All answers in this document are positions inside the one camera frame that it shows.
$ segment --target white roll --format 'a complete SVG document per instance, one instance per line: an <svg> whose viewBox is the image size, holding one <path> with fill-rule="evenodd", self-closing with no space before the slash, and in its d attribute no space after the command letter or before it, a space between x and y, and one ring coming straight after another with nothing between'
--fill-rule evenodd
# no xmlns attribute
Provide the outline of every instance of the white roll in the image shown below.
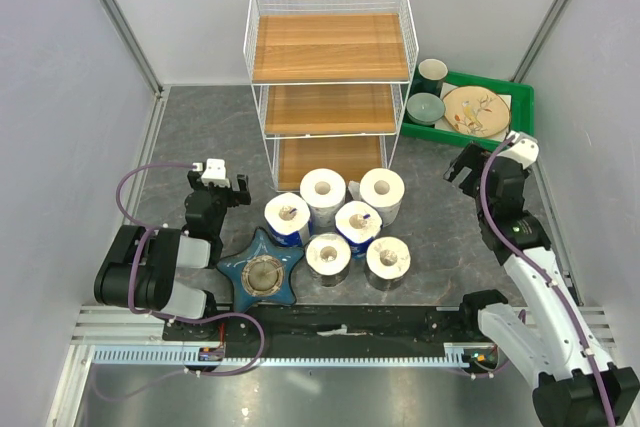
<svg viewBox="0 0 640 427"><path fill-rule="evenodd" d="M398 216L404 182L402 177L389 169L372 169L360 181L362 201L378 211L382 225L386 227Z"/></svg>
<svg viewBox="0 0 640 427"><path fill-rule="evenodd" d="M367 280L378 290L398 287L410 265L409 247L395 237L376 239L367 249Z"/></svg>
<svg viewBox="0 0 640 427"><path fill-rule="evenodd" d="M354 257L364 256L381 229L378 212L364 202L349 202L336 214L336 230L347 240Z"/></svg>
<svg viewBox="0 0 640 427"><path fill-rule="evenodd" d="M311 237L311 212L299 195L287 192L274 197L264 208L264 218L280 245L302 246Z"/></svg>
<svg viewBox="0 0 640 427"><path fill-rule="evenodd" d="M312 275L325 287L338 285L349 273L351 249L338 234L322 234L311 239L306 256Z"/></svg>
<svg viewBox="0 0 640 427"><path fill-rule="evenodd" d="M315 169L302 178L300 196L309 204L313 225L333 225L336 213L344 204L346 190L342 176L330 169Z"/></svg>

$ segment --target mug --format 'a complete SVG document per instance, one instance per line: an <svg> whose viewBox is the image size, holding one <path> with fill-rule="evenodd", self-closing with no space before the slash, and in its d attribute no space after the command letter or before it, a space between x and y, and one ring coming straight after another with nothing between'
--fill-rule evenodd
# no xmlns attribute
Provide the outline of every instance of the mug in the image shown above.
<svg viewBox="0 0 640 427"><path fill-rule="evenodd" d="M440 97L444 79L449 73L449 69L444 62L437 59L426 59L418 65L419 92L426 92Z"/></svg>

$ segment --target starfish-shaped dish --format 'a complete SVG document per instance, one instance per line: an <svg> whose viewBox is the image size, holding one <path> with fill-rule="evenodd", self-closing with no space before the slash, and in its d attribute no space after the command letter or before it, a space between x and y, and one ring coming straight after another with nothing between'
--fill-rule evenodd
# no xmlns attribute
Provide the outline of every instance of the starfish-shaped dish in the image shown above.
<svg viewBox="0 0 640 427"><path fill-rule="evenodd" d="M258 227L246 249L218 262L218 270L233 284L233 310L245 312L258 302L295 304L289 280L302 257L304 249L279 247Z"/></svg>

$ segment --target light green bowl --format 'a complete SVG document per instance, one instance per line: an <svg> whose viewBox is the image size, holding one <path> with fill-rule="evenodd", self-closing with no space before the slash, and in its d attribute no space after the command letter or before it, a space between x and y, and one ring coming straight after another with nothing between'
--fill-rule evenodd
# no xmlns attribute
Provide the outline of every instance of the light green bowl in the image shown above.
<svg viewBox="0 0 640 427"><path fill-rule="evenodd" d="M407 115L411 122L433 125L444 115L444 102L433 94L415 94L407 101Z"/></svg>

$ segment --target green plastic bin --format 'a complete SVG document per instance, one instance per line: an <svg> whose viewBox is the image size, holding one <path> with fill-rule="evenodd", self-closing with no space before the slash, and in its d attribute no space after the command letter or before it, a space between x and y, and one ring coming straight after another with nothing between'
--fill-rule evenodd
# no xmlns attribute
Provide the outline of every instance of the green plastic bin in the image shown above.
<svg viewBox="0 0 640 427"><path fill-rule="evenodd" d="M487 79L486 77L478 77L476 75L461 74L459 72L449 72L445 80L448 84L463 87L466 85L479 85L495 92L496 94L511 95L511 130L525 132L533 135L533 87L525 84L516 84L505 80ZM443 144L459 145L464 147L470 141L476 141L485 149L494 150L499 142L495 140L480 139L471 135L460 134L458 132L445 132L434 127L417 125L409 120L405 114L402 122L402 135L407 137L417 137L419 139L432 140Z"/></svg>

